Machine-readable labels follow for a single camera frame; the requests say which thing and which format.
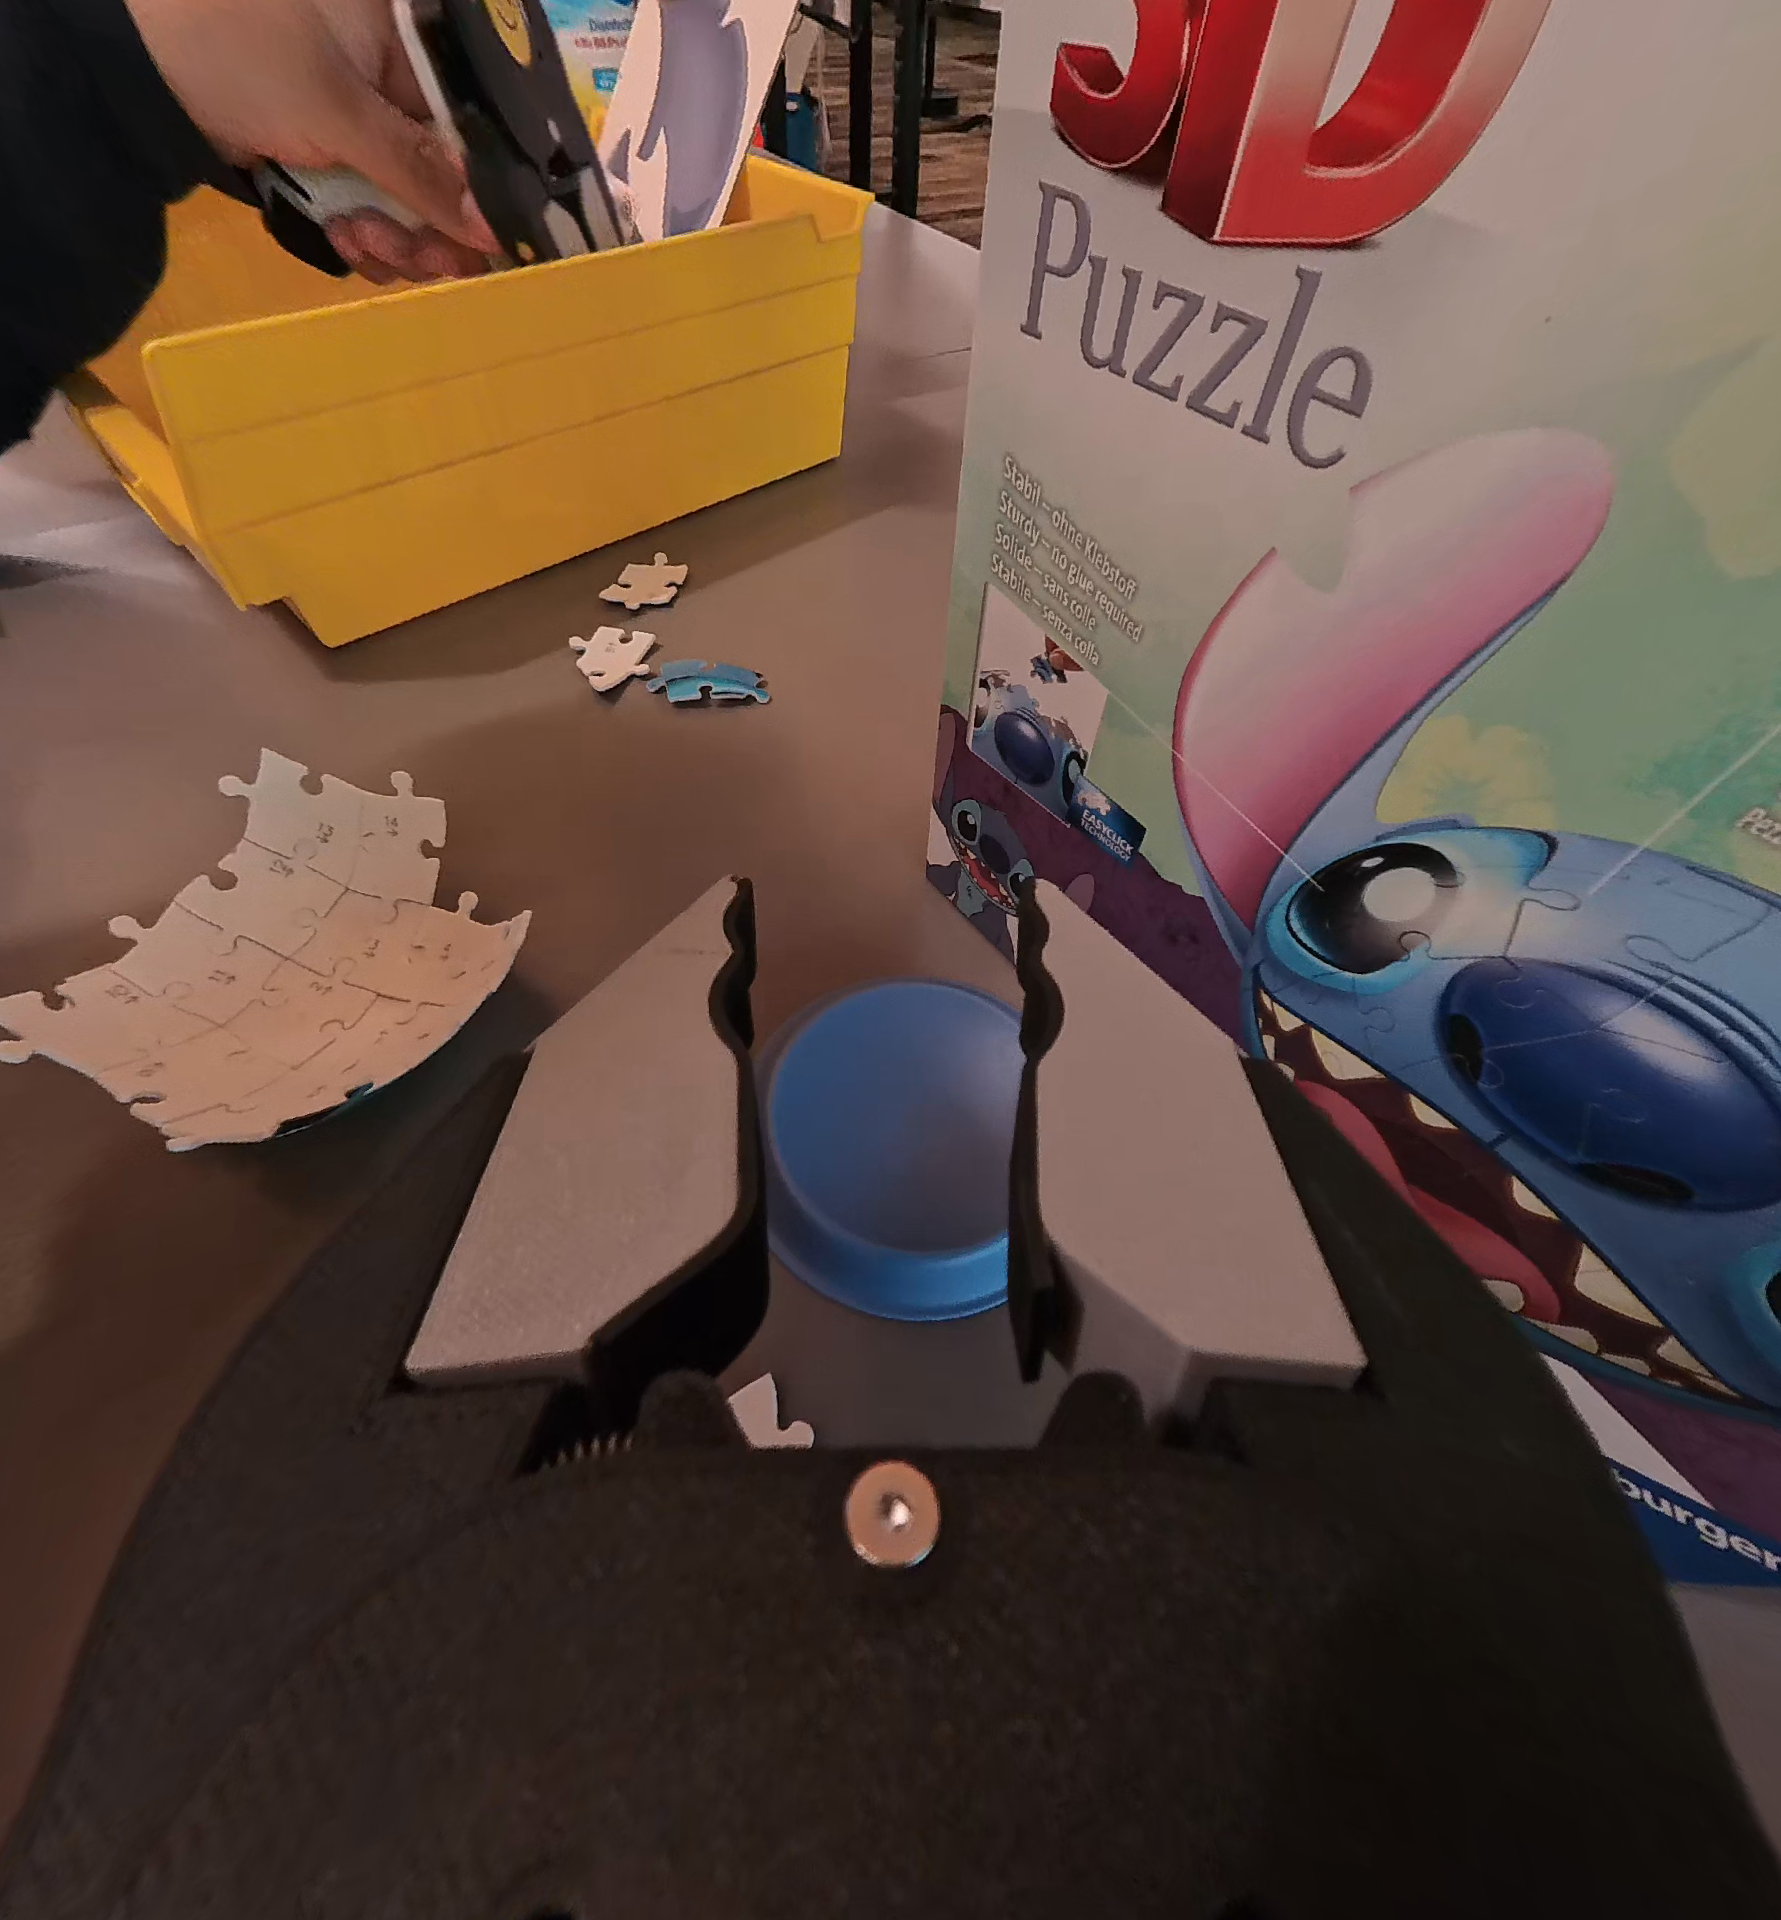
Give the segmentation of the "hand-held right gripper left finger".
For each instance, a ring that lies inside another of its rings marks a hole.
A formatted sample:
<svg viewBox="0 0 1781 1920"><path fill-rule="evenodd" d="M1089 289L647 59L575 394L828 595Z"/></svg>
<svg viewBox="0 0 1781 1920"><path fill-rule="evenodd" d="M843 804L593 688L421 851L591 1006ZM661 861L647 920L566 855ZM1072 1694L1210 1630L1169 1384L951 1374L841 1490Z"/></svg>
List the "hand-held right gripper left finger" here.
<svg viewBox="0 0 1781 1920"><path fill-rule="evenodd" d="M755 912L720 879L534 1044L406 1369L723 1371L768 1308Z"/></svg>

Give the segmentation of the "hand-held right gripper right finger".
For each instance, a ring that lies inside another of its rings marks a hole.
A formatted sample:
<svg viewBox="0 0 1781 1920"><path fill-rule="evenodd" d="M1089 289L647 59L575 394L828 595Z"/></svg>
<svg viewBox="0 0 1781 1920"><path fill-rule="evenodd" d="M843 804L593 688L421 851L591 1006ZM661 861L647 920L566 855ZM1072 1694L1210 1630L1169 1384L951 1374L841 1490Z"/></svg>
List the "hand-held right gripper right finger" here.
<svg viewBox="0 0 1781 1920"><path fill-rule="evenodd" d="M1351 1387L1364 1351L1240 1049L1049 879L1019 890L1008 1302L1021 1376Z"/></svg>

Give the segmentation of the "joined white puzzle pieces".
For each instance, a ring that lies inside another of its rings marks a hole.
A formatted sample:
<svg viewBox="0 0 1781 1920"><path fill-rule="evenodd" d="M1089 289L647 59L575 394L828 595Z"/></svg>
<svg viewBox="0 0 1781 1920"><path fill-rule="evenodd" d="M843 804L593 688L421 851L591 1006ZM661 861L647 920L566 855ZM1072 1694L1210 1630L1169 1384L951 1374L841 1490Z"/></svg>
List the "joined white puzzle pieces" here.
<svg viewBox="0 0 1781 1920"><path fill-rule="evenodd" d="M732 1390L726 1405L755 1449L806 1449L814 1441L808 1422L782 1418L780 1387L772 1371Z"/></svg>

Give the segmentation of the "yellow plastic bin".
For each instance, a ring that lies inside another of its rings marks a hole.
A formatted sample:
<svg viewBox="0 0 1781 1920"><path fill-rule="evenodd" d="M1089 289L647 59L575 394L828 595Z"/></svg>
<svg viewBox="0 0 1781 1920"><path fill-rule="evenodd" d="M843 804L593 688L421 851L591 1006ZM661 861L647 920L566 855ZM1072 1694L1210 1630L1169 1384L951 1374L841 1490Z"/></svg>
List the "yellow plastic bin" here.
<svg viewBox="0 0 1781 1920"><path fill-rule="evenodd" d="M240 607L337 646L832 460L867 206L750 155L719 229L380 290L206 188L61 394Z"/></svg>

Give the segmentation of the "assembled curved puzzle section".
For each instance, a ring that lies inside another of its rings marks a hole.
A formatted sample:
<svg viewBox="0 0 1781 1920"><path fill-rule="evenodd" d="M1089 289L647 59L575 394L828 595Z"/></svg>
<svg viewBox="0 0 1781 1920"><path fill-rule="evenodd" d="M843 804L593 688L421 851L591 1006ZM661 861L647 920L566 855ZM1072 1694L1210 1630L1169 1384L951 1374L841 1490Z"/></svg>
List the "assembled curved puzzle section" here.
<svg viewBox="0 0 1781 1920"><path fill-rule="evenodd" d="M247 825L115 960L0 998L0 1061L74 1069L173 1150L299 1129L422 1064L508 977L528 912L484 922L436 895L445 804L264 748L225 775Z"/></svg>

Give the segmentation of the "person's left forearm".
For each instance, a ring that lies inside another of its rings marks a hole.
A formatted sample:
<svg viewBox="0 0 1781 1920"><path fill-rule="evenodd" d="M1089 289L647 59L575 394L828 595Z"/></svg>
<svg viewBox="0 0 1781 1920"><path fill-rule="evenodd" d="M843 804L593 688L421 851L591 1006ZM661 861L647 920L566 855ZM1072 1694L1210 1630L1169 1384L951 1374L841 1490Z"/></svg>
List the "person's left forearm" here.
<svg viewBox="0 0 1781 1920"><path fill-rule="evenodd" d="M224 182L120 2L0 2L0 454L151 298L167 209Z"/></svg>

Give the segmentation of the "blue round ball stand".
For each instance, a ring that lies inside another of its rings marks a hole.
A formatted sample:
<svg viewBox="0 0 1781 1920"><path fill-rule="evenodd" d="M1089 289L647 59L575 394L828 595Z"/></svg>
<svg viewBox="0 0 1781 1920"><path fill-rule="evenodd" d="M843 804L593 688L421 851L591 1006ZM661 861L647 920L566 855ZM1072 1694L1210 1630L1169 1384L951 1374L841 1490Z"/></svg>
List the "blue round ball stand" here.
<svg viewBox="0 0 1781 1920"><path fill-rule="evenodd" d="M1019 1016L941 978L879 978L796 1016L760 1064L773 1253L871 1317L941 1323L1008 1293Z"/></svg>

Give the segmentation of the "cartoon printed puzzle box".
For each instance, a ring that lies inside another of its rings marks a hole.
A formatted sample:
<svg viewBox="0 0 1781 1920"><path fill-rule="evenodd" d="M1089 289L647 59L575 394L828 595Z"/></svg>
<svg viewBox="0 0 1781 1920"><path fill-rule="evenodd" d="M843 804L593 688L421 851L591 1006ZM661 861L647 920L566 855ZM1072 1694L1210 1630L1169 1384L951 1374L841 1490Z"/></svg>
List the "cartoon printed puzzle box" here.
<svg viewBox="0 0 1781 1920"><path fill-rule="evenodd" d="M1781 4L1006 4L930 875L1271 1062L1781 1587Z"/></svg>

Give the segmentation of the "person's left hand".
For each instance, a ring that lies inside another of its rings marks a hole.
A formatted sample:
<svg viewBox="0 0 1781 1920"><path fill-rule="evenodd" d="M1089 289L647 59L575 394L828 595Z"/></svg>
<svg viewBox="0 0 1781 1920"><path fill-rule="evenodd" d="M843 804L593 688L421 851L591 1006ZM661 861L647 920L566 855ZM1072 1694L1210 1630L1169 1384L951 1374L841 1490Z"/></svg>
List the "person's left hand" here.
<svg viewBox="0 0 1781 1920"><path fill-rule="evenodd" d="M385 2L129 2L157 71L230 163L349 167L406 209L326 224L376 282L483 273L498 242L426 115Z"/></svg>

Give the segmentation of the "disinfectant wipes canister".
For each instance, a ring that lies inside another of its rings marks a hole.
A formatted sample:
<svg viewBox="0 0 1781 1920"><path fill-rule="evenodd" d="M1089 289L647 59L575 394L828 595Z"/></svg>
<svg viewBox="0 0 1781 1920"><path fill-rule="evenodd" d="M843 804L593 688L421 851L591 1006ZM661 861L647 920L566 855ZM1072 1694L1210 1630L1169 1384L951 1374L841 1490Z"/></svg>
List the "disinfectant wipes canister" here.
<svg viewBox="0 0 1781 1920"><path fill-rule="evenodd" d="M606 108L628 53L637 2L546 0L541 13L555 36L576 104Z"/></svg>

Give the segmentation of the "white paper sheet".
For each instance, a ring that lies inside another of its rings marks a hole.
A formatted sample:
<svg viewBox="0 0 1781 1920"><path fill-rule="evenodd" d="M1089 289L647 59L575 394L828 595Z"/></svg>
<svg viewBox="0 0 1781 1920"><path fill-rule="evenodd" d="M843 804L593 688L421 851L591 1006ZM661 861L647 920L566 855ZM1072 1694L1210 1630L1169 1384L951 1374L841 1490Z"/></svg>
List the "white paper sheet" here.
<svg viewBox="0 0 1781 1920"><path fill-rule="evenodd" d="M782 59L795 2L641 2L595 138L645 242L717 227Z"/></svg>

